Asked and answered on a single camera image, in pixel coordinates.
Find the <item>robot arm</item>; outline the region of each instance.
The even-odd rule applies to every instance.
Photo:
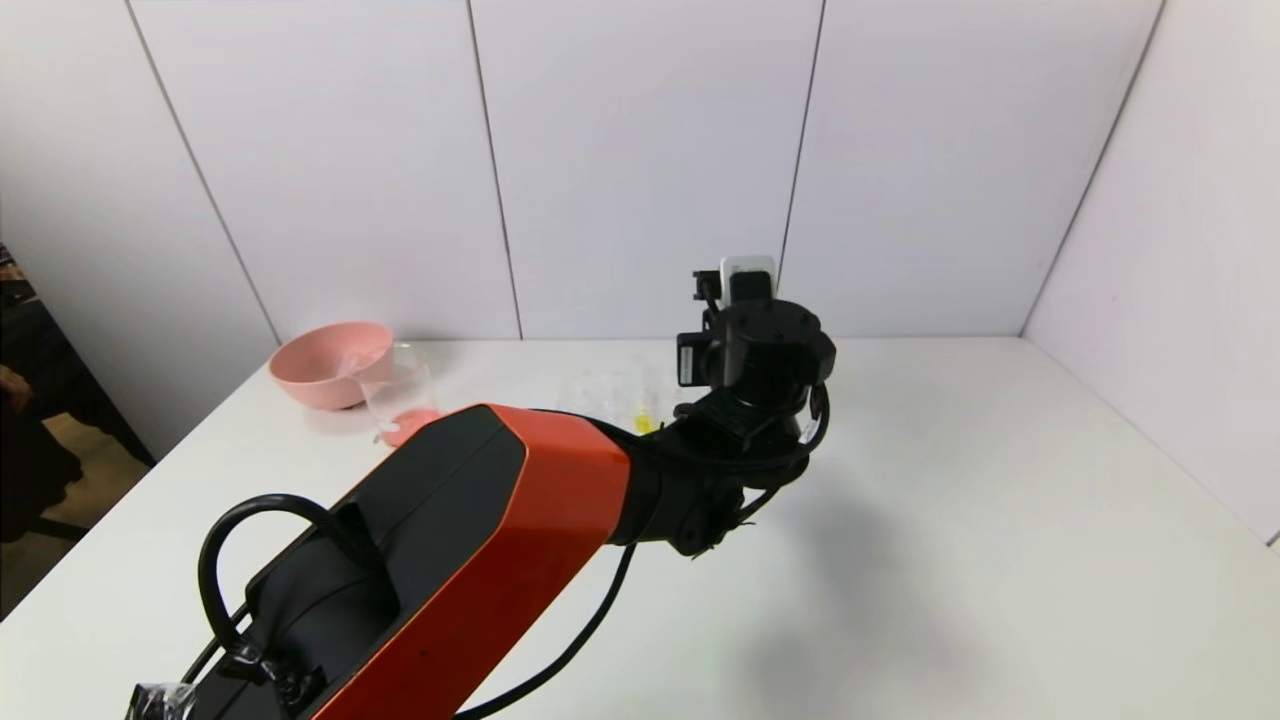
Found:
[[[677,338],[680,383],[710,389],[662,429],[634,436],[564,413],[477,405],[422,428],[329,510],[262,496],[224,515],[198,571],[215,642],[186,682],[216,647],[227,652],[196,685],[191,719],[486,716],[558,670],[456,715],[603,544],[627,546],[623,564],[562,661],[603,619],[635,543],[698,556],[796,479],[829,421],[835,346],[815,315],[773,297],[767,269],[695,278],[707,310],[700,332]],[[746,489],[762,493],[746,502]],[[218,551],[262,511],[312,527],[228,616]]]

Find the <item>white wall panel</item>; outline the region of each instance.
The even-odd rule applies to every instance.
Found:
[[[828,0],[781,292],[838,334],[1016,334],[1158,0]]]
[[[782,250],[820,0],[476,0],[526,337],[695,329]]]
[[[123,3],[0,3],[0,238],[156,455],[275,338]]]
[[[466,0],[134,8],[283,337],[517,337]]]
[[[1280,532],[1280,4],[1170,1],[1027,337]]]

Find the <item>person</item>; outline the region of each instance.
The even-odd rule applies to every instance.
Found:
[[[155,459],[37,301],[4,310],[0,336],[0,542],[20,537],[81,479],[79,459],[42,420],[61,413],[114,437],[146,466]]]

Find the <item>clear glass cup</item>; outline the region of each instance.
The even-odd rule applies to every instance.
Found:
[[[412,345],[392,345],[381,360],[353,377],[379,436],[392,447],[404,445],[442,415],[426,357]]]

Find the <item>black cable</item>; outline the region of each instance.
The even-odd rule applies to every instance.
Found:
[[[241,605],[238,609],[236,609],[236,612],[232,614],[232,623],[239,625],[241,621],[244,620],[244,618],[247,616],[248,616],[248,606]],[[191,683],[195,683],[196,678],[200,675],[200,671],[205,669],[205,665],[209,665],[209,661],[214,659],[214,653],[218,652],[218,648],[220,647],[221,646],[218,644],[218,638],[209,641],[209,644],[205,646],[205,650],[200,651],[200,655],[196,657],[196,661],[192,662],[191,667],[187,669],[187,673],[183,674],[182,682],[188,685]]]
[[[630,447],[639,452],[645,452],[657,460],[675,462],[681,465],[682,470],[689,471],[707,471],[707,473],[723,473],[723,474],[751,474],[751,473],[772,473],[788,468],[805,457],[808,457],[817,447],[822,443],[823,438],[827,437],[827,428],[831,424],[831,398],[827,395],[827,386],[818,383],[813,386],[813,396],[810,398],[810,406],[814,413],[814,419],[818,420],[818,428],[814,432],[813,438],[799,446],[795,451],[786,455],[780,455],[777,457],[768,457],[762,460],[721,460],[714,457],[698,457],[694,455],[685,455],[682,452],[671,452],[669,450],[660,450],[652,441],[646,438],[649,436],[636,436],[623,430],[617,425],[605,423],[604,420],[598,420],[595,418],[588,418],[585,415],[577,415],[576,413],[564,413],[561,410],[550,410],[550,413],[562,413],[564,415],[577,415],[604,433],[605,437],[618,443],[622,447]]]
[[[481,717],[488,717],[494,712],[509,707],[512,703],[543,687],[548,680],[554,678],[557,673],[563,670],[564,666],[573,660],[573,656],[577,655],[577,651],[582,650],[586,641],[591,639],[591,634],[594,634],[595,629],[604,621],[604,616],[609,614],[609,607],[613,606],[613,600],[618,597],[618,591],[622,589],[622,580],[627,577],[627,568],[631,566],[631,556],[635,555],[635,544],[628,544],[626,550],[622,551],[622,560],[618,561],[618,569],[613,573],[613,583],[609,585],[609,591],[604,593],[604,600],[600,601],[600,607],[595,610],[595,615],[591,615],[591,619],[586,621],[586,626],[584,626],[577,637],[573,638],[573,642],[568,643],[568,647],[564,648],[564,652],[562,652],[554,662],[544,667],[532,678],[520,683],[500,696],[456,714],[453,720],[480,720]]]
[[[236,623],[227,615],[223,592],[218,587],[218,553],[223,550],[227,537],[248,518],[259,512],[288,512],[310,520],[316,530],[332,541],[338,550],[361,568],[378,573],[383,570],[383,559],[374,541],[367,536],[352,533],[333,514],[315,502],[296,495],[260,495],[246,500],[228,510],[214,523],[200,548],[196,564],[196,583],[200,585],[200,602],[205,606],[205,618],[214,629],[214,641],[225,650],[242,644]]]
[[[703,297],[707,300],[707,311],[710,313],[710,318],[714,319],[719,315],[719,304],[716,302],[716,297],[710,292],[710,283],[707,281],[698,281],[698,291],[701,292]]]
[[[750,505],[737,511],[737,518],[733,519],[735,521],[733,527],[736,528],[746,523],[751,518],[751,515],[755,515],[756,510],[764,507],[764,505],[768,501],[773,500],[773,496],[776,495],[778,495],[778,488],[769,488],[763,493],[760,493],[760,497],[756,497],[750,502]]]

